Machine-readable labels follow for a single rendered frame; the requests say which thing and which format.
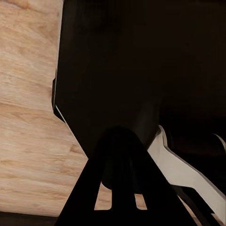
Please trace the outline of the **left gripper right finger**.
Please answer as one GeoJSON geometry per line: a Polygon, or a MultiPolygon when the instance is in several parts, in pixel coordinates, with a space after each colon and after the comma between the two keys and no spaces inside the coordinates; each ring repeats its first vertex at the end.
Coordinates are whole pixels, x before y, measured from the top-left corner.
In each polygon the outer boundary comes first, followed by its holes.
{"type": "Polygon", "coordinates": [[[136,133],[118,127],[125,226],[198,226],[136,133]],[[131,158],[147,210],[136,206],[131,158]]]}

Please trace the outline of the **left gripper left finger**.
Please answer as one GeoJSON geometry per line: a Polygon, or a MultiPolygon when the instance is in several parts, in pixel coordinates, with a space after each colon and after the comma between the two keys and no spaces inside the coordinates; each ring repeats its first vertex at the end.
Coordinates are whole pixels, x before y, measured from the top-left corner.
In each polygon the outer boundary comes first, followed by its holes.
{"type": "Polygon", "coordinates": [[[103,131],[54,226],[125,226],[118,125],[103,131]],[[112,208],[95,210],[108,156],[112,154],[112,208]]]}

